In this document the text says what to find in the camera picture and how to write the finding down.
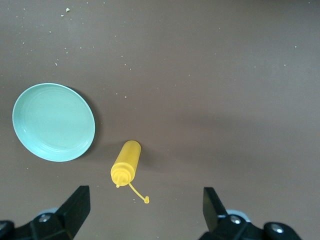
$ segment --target brown table surface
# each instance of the brown table surface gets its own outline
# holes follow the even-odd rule
[[[197,240],[214,187],[257,227],[318,239],[319,23],[316,0],[0,1],[0,219],[20,226],[89,185],[75,239]],[[89,103],[83,156],[50,162],[18,140],[13,106],[39,83]],[[111,180],[131,139],[149,204]]]

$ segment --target plate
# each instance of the plate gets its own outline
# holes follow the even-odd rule
[[[41,83],[16,100],[12,122],[21,143],[36,156],[66,162],[84,154],[95,136],[94,115],[72,89]]]

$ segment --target plate rim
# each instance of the plate rim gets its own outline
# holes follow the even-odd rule
[[[73,157],[64,157],[62,156],[62,160],[55,160],[55,159],[51,159],[50,157],[45,157],[45,156],[42,156],[41,154],[39,154],[38,152],[35,152],[32,150],[32,148],[28,147],[28,144],[26,144],[24,141],[21,140],[18,132],[17,132],[17,129],[18,129],[18,126],[16,126],[16,123],[15,123],[15,115],[17,114],[16,112],[16,107],[18,106],[18,104],[20,103],[20,100],[21,98],[23,97],[23,95],[25,95],[27,92],[29,92],[30,90],[32,90],[33,88],[37,88],[37,87],[42,87],[42,86],[56,86],[56,87],[59,87],[59,88],[63,88],[69,92],[71,92],[72,94],[74,94],[77,99],[79,101],[81,101],[82,103],[84,103],[84,105],[86,106],[86,108],[88,109],[88,113],[89,113],[89,118],[91,119],[90,121],[92,121],[92,126],[93,126],[93,132],[92,132],[92,136],[90,136],[90,138],[88,138],[88,144],[85,146],[85,147],[82,147],[80,149],[82,149],[82,151],[80,151],[80,153],[76,154],[76,156],[73,156]],[[35,84],[35,85],[32,85],[30,87],[28,87],[27,89],[25,89],[20,95],[19,97],[16,99],[15,103],[14,103],[14,106],[13,106],[13,110],[12,110],[12,125],[13,125],[13,129],[14,129],[14,132],[15,132],[15,135],[18,137],[19,141],[22,143],[22,145],[29,151],[31,152],[32,154],[36,155],[37,157],[41,158],[41,159],[44,159],[44,160],[48,160],[48,161],[51,161],[51,162],[67,162],[67,161],[71,161],[71,160],[74,160],[74,159],[77,159],[79,158],[80,156],[82,156],[89,148],[90,146],[92,145],[93,141],[94,141],[94,138],[95,138],[95,135],[96,135],[96,122],[95,122],[95,116],[92,112],[92,109],[90,108],[89,104],[87,103],[87,101],[79,94],[77,93],[75,90],[73,90],[72,88],[68,87],[68,86],[65,86],[65,85],[62,85],[62,84],[59,84],[59,83],[54,83],[54,82],[44,82],[44,83],[39,83],[39,84]]]

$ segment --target yellow squeeze bottle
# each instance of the yellow squeeze bottle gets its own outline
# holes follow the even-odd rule
[[[149,203],[149,197],[143,197],[132,186],[131,181],[135,178],[141,146],[137,141],[127,141],[116,158],[111,168],[111,178],[117,188],[129,184],[130,188],[142,199],[145,204]]]

